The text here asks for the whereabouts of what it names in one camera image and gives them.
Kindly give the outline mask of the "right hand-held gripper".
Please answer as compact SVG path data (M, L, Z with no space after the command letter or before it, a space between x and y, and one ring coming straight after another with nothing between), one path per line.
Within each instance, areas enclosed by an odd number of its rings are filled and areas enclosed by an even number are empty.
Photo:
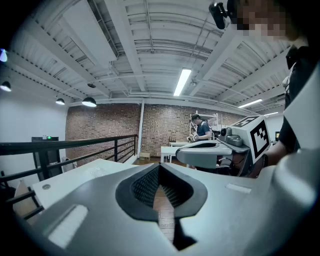
M256 162L270 148L271 141L263 115L247 116L222 128L217 140L199 140L179 148L175 157L184 164L200 168L216 168L218 156L240 155L229 158L239 167L237 176L247 176Z

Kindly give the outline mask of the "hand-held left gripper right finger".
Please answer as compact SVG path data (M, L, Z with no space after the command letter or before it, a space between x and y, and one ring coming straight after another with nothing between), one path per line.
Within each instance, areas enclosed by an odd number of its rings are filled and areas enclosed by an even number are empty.
M262 170L258 178L236 177L192 170L162 163L161 171L176 171L182 178L195 181L193 195L184 204L197 212L176 221L181 233L178 250L164 241L162 256L269 256L278 250L272 234L276 222L272 180L274 166Z

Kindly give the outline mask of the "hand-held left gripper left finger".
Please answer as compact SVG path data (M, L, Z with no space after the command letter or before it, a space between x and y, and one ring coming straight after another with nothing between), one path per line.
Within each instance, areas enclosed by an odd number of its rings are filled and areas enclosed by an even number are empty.
M177 255L153 208L159 168L141 165L85 182L44 211L36 234L53 255Z

